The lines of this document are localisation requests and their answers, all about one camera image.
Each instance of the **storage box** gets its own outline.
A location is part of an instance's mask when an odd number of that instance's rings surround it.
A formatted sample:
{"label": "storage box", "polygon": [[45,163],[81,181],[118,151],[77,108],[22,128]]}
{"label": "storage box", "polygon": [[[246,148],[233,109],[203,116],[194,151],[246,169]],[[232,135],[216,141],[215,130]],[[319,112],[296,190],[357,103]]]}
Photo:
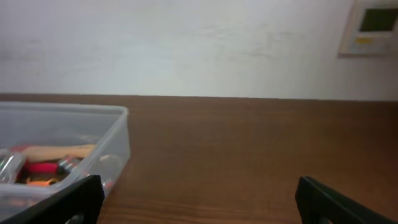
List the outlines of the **storage box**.
{"label": "storage box", "polygon": [[0,102],[0,148],[96,147],[70,174],[48,187],[0,184],[0,221],[87,176],[99,174],[109,194],[130,158],[127,108],[121,106]]}

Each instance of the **brown tabletop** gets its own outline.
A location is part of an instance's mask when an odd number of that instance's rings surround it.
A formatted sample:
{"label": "brown tabletop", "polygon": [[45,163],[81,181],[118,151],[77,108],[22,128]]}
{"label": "brown tabletop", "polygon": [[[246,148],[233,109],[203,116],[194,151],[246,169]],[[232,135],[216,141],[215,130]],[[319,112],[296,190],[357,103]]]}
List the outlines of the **brown tabletop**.
{"label": "brown tabletop", "polygon": [[131,159],[98,223],[300,223],[310,175],[398,220],[398,104],[2,95],[129,108]]}

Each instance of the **clear plastic object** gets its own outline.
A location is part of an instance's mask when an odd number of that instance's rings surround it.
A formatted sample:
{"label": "clear plastic object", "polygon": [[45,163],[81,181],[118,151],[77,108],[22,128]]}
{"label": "clear plastic object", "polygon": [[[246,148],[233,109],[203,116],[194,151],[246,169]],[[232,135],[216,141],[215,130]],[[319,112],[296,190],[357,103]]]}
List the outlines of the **clear plastic object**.
{"label": "clear plastic object", "polygon": [[13,184],[25,161],[26,156],[21,153],[0,149],[0,184]]}

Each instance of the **red object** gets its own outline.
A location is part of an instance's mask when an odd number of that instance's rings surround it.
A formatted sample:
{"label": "red object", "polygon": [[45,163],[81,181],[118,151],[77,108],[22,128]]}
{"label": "red object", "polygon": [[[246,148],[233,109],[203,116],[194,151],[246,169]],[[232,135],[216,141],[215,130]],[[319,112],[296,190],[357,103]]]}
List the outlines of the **red object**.
{"label": "red object", "polygon": [[24,167],[31,173],[48,172],[57,174],[58,171],[58,164],[51,162],[26,164]]}

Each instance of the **wall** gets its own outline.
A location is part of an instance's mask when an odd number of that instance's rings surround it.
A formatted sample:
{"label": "wall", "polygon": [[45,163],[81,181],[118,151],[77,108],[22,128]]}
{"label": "wall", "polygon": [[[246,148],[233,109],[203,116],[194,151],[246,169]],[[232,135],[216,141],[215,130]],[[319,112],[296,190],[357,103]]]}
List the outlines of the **wall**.
{"label": "wall", "polygon": [[398,100],[349,0],[1,0],[0,92]]}

